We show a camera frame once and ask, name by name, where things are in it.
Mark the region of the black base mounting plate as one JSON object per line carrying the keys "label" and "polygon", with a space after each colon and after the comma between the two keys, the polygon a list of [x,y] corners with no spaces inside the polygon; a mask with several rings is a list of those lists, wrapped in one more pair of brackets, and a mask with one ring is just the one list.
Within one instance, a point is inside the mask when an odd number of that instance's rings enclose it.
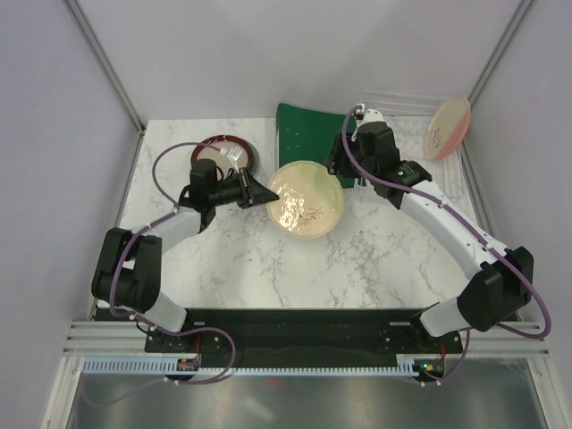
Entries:
{"label": "black base mounting plate", "polygon": [[457,332],[421,332],[418,309],[194,309],[176,334],[156,330],[147,352],[198,349],[208,358],[260,360],[448,354],[463,350]]}

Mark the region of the aluminium frame rail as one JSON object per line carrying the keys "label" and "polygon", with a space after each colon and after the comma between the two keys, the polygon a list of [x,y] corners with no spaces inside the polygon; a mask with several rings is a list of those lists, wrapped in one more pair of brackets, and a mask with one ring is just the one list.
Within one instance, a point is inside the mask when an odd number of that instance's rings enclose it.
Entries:
{"label": "aluminium frame rail", "polygon": [[[63,346],[65,356],[140,357],[146,336],[133,322],[73,322]],[[544,340],[526,339],[501,328],[471,332],[469,358],[548,358]]]}

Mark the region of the dark rimmed beige plate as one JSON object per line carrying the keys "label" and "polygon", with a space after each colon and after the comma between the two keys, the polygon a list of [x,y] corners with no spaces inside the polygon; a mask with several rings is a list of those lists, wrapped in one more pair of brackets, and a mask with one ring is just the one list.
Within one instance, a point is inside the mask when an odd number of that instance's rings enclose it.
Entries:
{"label": "dark rimmed beige plate", "polygon": [[223,174],[226,175],[227,172],[232,169],[231,164],[228,159],[219,153],[219,149],[222,147],[230,148],[233,146],[240,146],[244,150],[244,153],[239,160],[239,166],[241,168],[248,169],[248,155],[246,152],[245,141],[245,139],[230,134],[220,134],[204,139],[202,141],[202,146],[198,146],[193,150],[190,158],[190,164],[194,166],[200,159],[211,159],[223,171]]}

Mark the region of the left aluminium corner post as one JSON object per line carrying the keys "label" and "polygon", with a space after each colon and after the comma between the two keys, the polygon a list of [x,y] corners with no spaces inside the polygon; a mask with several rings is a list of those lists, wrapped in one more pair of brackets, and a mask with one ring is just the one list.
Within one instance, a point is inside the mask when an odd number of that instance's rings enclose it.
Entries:
{"label": "left aluminium corner post", "polygon": [[71,14],[71,17],[78,26],[81,36],[87,44],[91,54],[95,57],[99,69],[104,74],[108,85],[122,106],[122,110],[130,119],[130,122],[134,126],[137,133],[142,136],[146,130],[146,125],[140,118],[135,105],[131,101],[130,96],[122,84],[117,71],[110,61],[110,58],[105,51],[97,33],[95,32],[95,29],[91,24],[86,12],[81,6],[80,1],[63,0],[63,5]]}

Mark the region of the right aluminium corner post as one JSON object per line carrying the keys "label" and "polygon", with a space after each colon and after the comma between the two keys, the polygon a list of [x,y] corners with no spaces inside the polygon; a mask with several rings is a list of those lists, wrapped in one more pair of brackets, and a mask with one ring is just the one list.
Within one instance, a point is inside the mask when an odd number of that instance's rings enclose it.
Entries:
{"label": "right aluminium corner post", "polygon": [[509,49],[513,39],[517,35],[522,24],[525,22],[527,15],[531,12],[535,6],[535,0],[520,0],[517,3],[517,7],[511,14],[509,21],[507,22],[504,30],[500,34],[492,52],[490,53],[483,69],[479,73],[479,76],[472,87],[468,95],[468,102],[470,105],[474,105],[481,94],[484,91],[487,83],[491,79],[495,70],[499,66],[501,59],[506,54]]}

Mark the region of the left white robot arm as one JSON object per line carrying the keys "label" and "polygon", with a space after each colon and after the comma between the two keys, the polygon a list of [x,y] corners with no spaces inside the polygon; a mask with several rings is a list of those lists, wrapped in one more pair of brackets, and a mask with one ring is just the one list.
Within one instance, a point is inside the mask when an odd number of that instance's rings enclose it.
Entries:
{"label": "left white robot arm", "polygon": [[106,233],[92,296],[106,302],[115,315],[139,316],[164,330],[165,341],[175,350],[189,350],[197,338],[195,328],[186,324],[189,312],[161,292],[164,253],[205,231],[218,206],[235,203],[247,209],[279,199],[245,168],[219,179],[215,161],[197,161],[169,214],[137,231],[112,228]]}

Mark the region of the pale green plate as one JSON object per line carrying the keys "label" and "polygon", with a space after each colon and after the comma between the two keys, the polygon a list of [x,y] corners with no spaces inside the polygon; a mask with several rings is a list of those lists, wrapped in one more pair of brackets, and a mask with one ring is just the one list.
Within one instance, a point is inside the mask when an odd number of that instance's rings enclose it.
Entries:
{"label": "pale green plate", "polygon": [[267,213],[282,232],[304,240],[320,238],[339,222],[344,210],[340,181],[314,161],[284,165],[268,188],[279,199],[266,205]]}

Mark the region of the grey-blue plate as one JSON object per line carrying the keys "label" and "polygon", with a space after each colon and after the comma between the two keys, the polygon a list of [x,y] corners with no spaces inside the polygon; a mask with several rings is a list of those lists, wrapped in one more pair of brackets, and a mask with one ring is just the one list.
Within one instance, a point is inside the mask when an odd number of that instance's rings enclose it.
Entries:
{"label": "grey-blue plate", "polygon": [[249,150],[251,154],[249,155],[249,166],[248,170],[252,174],[256,174],[259,170],[260,166],[260,157],[258,151],[255,146],[253,146],[250,142],[248,143]]}

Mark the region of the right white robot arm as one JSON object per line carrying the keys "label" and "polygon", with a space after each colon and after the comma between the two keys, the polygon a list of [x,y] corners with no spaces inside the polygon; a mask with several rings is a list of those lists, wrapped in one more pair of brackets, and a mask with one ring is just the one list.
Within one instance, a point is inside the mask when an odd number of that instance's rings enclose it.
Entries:
{"label": "right white robot arm", "polygon": [[429,307],[409,329],[415,349],[430,351],[454,331],[487,332],[530,302],[531,253],[508,248],[461,214],[423,166],[401,159],[385,122],[339,132],[326,167],[333,175],[369,180],[376,195],[423,226],[467,277],[456,298]]}

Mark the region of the red rimmed cream plate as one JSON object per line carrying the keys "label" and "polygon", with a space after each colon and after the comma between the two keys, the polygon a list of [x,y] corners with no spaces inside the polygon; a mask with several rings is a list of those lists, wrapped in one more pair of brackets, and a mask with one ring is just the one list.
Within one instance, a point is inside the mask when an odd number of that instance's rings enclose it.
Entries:
{"label": "red rimmed cream plate", "polygon": [[252,174],[256,174],[259,165],[260,158],[257,149],[248,141],[245,141],[246,152],[248,155],[248,170]]}

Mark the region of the pink and cream plate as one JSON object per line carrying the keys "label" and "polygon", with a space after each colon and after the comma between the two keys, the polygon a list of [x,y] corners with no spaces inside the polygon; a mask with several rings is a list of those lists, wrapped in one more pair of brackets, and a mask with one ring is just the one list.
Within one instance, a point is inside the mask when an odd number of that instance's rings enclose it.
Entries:
{"label": "pink and cream plate", "polygon": [[424,153],[435,161],[453,154],[467,134],[471,105],[465,97],[448,98],[437,110],[425,134]]}

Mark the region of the aluminium corner post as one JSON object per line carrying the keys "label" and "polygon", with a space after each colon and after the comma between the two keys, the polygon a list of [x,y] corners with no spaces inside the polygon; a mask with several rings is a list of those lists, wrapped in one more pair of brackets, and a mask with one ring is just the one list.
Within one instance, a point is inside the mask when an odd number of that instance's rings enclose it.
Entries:
{"label": "aluminium corner post", "polygon": [[63,0],[63,5],[71,14],[71,17],[78,26],[81,36],[87,44],[91,54],[95,57],[99,69],[104,74],[108,85],[122,106],[122,110],[130,119],[130,122],[134,126],[137,133],[142,136],[146,130],[146,125],[140,118],[135,105],[131,101],[130,96],[122,84],[117,71],[110,61],[110,58],[105,51],[97,33],[95,32],[95,29],[91,24],[86,12],[81,6],[80,1]]}
{"label": "aluminium corner post", "polygon": [[500,34],[492,52],[490,53],[483,69],[479,73],[479,76],[472,87],[468,95],[468,102],[470,105],[474,105],[481,94],[484,91],[487,83],[491,79],[495,70],[499,66],[501,59],[506,54],[509,49],[513,39],[517,35],[522,24],[525,22],[527,15],[531,12],[535,6],[535,0],[520,0],[517,3],[517,7],[511,14],[509,21],[507,22],[504,30]]}

